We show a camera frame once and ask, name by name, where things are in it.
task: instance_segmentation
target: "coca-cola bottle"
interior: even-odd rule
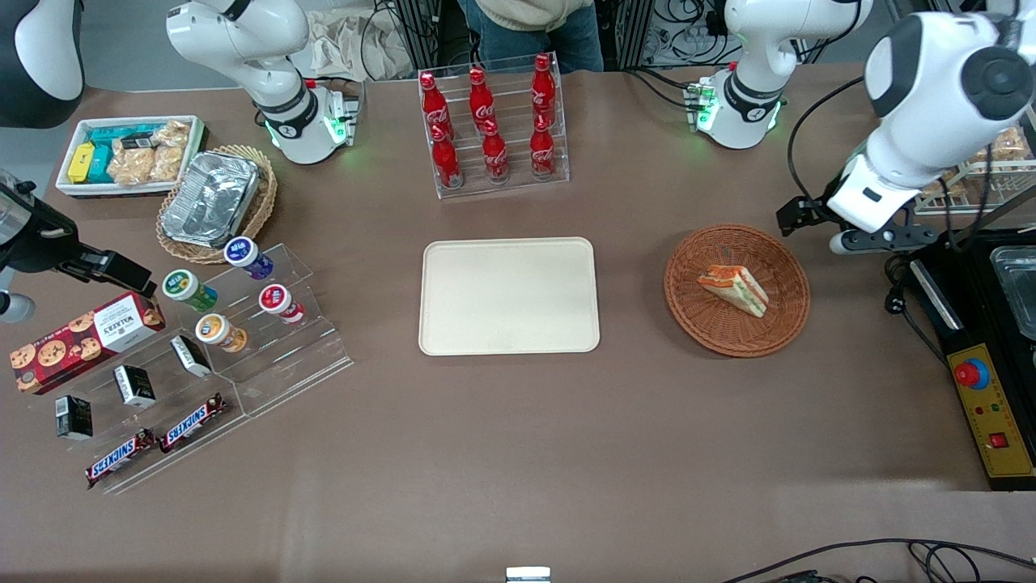
[[[425,112],[425,122],[431,127],[432,123],[438,123],[447,132],[447,136],[453,140],[457,137],[454,132],[453,122],[450,121],[450,110],[447,108],[447,98],[442,96],[442,91],[435,86],[435,76],[425,71],[421,74],[421,110]]]
[[[550,55],[536,56],[536,72],[533,74],[533,115],[547,118],[547,126],[554,124],[554,76],[550,74]]]
[[[486,71],[481,66],[472,66],[470,77],[471,95],[467,101],[471,107],[471,119],[474,120],[474,128],[485,135],[486,121],[496,121],[496,114],[493,112],[493,93],[486,87]]]
[[[482,153],[486,157],[486,175],[494,184],[502,184],[511,176],[508,144],[500,137],[500,128],[495,119],[487,119],[484,127],[486,139],[482,140]]]
[[[533,130],[533,139],[528,142],[533,177],[545,182],[554,173],[554,137],[550,135],[547,116],[537,115],[534,125],[536,128]]]
[[[435,161],[435,171],[439,175],[439,182],[450,190],[458,188],[464,184],[464,175],[460,172],[460,163],[457,162],[457,150],[447,136],[445,127],[439,123],[432,124],[432,159]]]

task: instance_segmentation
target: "table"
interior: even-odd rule
[[[946,372],[882,309],[884,257],[831,254],[830,226],[785,239],[809,275],[812,314],[764,359],[706,351],[665,307],[665,261],[688,231],[733,221],[778,232],[774,211],[796,194],[784,159],[794,119],[859,72],[800,67],[780,123],[747,151],[690,135],[679,109],[628,76],[567,76],[572,181],[450,203],[431,187],[411,82],[371,86],[355,146],[312,167],[275,150],[242,91],[91,90],[81,117],[193,113],[211,145],[267,152],[282,185],[260,241],[286,241],[314,268],[356,365],[117,497],[85,491],[84,461],[26,409],[46,398],[4,381],[0,574],[456,582],[547,564],[563,583],[718,581],[890,535],[1032,556],[1036,494],[985,491]],[[806,183],[819,192],[874,123],[861,87],[818,110],[798,144]],[[75,201],[52,188],[48,200],[84,240],[157,276],[184,266],[154,237],[160,198]],[[420,352],[429,242],[562,235],[595,245],[596,351]],[[116,293],[56,273],[19,275],[15,290],[38,312],[3,328],[5,352]],[[902,580],[909,563],[884,547],[804,566]],[[982,564],[985,578],[1021,577]]]

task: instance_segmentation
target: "wicker basket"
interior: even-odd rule
[[[239,155],[259,165],[262,174],[259,181],[259,190],[252,199],[252,204],[249,206],[248,212],[244,213],[244,220],[241,221],[244,228],[240,232],[240,234],[255,238],[259,234],[259,229],[266,222],[266,218],[274,212],[274,201],[277,199],[277,176],[274,174],[274,167],[270,166],[266,154],[251,146],[227,145],[217,147],[211,151]],[[169,251],[174,257],[186,259],[192,263],[212,265],[225,262],[223,249],[209,249],[200,244],[180,242],[179,240],[169,238],[166,236],[166,233],[162,232],[162,213],[166,211],[166,208],[169,208],[179,190],[180,182],[177,181],[173,190],[169,191],[169,195],[166,196],[166,200],[162,202],[162,208],[159,210],[159,221],[155,223],[155,230],[159,233],[159,242],[162,243],[162,247]]]
[[[770,297],[762,318],[698,284],[698,275],[713,264],[748,267]],[[779,351],[802,332],[809,316],[809,282],[773,236],[745,225],[719,224],[692,232],[677,245],[665,269],[665,299],[680,326],[706,348],[758,357]]]

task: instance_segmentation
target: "cookie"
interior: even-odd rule
[[[39,365],[54,367],[64,359],[67,349],[61,341],[51,341],[39,349]]]
[[[96,339],[84,339],[80,349],[83,351],[80,355],[83,360],[93,360],[100,354],[100,343]]]
[[[31,365],[34,358],[36,358],[36,348],[32,345],[26,345],[10,353],[10,368],[15,370],[23,369]]]
[[[145,326],[157,326],[160,324],[162,324],[162,315],[157,311],[152,311],[151,309],[144,311]]]
[[[37,389],[39,389],[39,379],[36,379],[34,372],[29,371],[18,378],[18,390],[23,393],[34,393]]]
[[[73,332],[86,332],[93,326],[93,313],[87,313],[68,323],[68,330]]]

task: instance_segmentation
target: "sandwich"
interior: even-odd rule
[[[770,298],[748,268],[742,265],[709,265],[698,284],[737,309],[755,318],[767,313]]]

